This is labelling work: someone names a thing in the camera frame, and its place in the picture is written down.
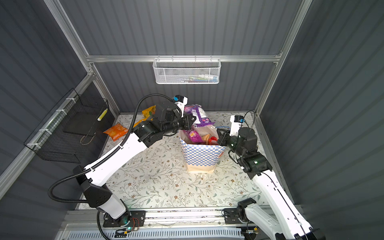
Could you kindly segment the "magenta snack bag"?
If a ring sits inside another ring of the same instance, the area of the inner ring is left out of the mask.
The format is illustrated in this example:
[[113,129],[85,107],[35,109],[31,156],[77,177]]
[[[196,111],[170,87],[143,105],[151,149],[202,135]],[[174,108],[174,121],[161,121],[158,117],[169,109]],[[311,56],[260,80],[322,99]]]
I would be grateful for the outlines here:
[[202,139],[202,137],[199,135],[199,133],[197,131],[193,131],[193,130],[187,130],[187,131],[184,131],[186,136],[187,136],[187,142],[189,144],[204,144],[205,141]]

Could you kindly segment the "red gummy snack bag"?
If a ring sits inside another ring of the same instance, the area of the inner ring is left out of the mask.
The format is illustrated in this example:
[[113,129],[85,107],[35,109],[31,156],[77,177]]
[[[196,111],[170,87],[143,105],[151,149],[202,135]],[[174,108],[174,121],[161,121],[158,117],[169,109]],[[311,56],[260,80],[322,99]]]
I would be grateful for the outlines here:
[[218,139],[216,137],[211,137],[208,140],[208,145],[218,145]]

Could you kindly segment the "purple white snack bag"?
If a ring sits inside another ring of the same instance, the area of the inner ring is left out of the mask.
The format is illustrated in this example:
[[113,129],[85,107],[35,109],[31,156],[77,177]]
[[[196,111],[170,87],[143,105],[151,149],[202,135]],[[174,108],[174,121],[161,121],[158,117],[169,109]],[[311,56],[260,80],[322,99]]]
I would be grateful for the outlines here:
[[215,122],[210,120],[200,105],[185,106],[184,112],[187,114],[192,114],[194,117],[196,117],[196,120],[193,123],[195,127],[205,127],[215,124]]

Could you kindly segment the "blue checkered paper bag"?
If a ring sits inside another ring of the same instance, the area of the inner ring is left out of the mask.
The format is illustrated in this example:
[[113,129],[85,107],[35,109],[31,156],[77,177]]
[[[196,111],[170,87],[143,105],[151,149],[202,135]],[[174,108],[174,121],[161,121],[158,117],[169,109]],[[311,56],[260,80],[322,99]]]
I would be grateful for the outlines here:
[[[193,127],[192,130],[197,131],[201,137],[210,134],[211,137],[219,139],[217,128],[213,125]],[[187,136],[183,130],[179,131],[179,138],[189,173],[211,174],[215,171],[226,147],[220,145],[189,144],[187,142]]]

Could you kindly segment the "brown kraft pouch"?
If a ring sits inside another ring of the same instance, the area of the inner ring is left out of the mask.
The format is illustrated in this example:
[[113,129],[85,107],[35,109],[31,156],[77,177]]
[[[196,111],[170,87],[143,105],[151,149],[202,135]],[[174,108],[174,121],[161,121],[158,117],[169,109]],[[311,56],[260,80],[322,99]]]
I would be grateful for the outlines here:
[[202,140],[204,141],[205,145],[209,144],[210,138],[211,138],[210,134],[206,134],[206,135],[202,136]]

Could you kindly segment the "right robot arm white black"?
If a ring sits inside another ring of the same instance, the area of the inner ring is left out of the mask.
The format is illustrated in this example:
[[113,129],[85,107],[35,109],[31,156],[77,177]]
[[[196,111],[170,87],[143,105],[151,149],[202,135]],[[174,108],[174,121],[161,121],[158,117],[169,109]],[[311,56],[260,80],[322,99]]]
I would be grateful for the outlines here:
[[238,202],[239,219],[253,222],[271,240],[324,240],[325,234],[315,229],[299,212],[281,186],[272,165],[258,151],[258,137],[251,128],[240,128],[237,135],[218,129],[218,143],[234,153],[232,159],[261,190],[274,217],[265,212],[253,198]]

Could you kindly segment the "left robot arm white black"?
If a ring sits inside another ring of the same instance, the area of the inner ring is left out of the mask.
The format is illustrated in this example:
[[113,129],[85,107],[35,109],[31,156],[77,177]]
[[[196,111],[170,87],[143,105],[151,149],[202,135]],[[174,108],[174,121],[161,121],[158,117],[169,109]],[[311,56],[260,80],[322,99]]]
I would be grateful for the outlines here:
[[90,172],[78,180],[90,207],[107,213],[114,220],[129,215],[128,207],[108,189],[108,179],[163,136],[176,134],[179,130],[190,130],[196,117],[184,112],[187,102],[184,98],[174,103],[157,104],[150,120],[137,124],[118,146],[86,166]]

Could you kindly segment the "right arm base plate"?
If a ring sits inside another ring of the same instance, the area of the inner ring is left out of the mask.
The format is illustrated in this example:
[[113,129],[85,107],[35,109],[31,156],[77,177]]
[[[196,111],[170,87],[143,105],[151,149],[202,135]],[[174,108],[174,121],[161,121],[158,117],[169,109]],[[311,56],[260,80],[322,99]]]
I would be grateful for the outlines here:
[[247,224],[249,222],[243,208],[225,208],[221,211],[225,223],[229,224]]

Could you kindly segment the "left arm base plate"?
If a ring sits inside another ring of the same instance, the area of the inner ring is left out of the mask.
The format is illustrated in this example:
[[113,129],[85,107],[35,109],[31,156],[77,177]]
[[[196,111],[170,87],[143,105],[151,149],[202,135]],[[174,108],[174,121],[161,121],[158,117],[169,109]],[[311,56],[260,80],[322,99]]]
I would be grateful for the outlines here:
[[109,214],[104,214],[104,228],[138,228],[143,227],[146,219],[146,211],[129,211],[117,219]]

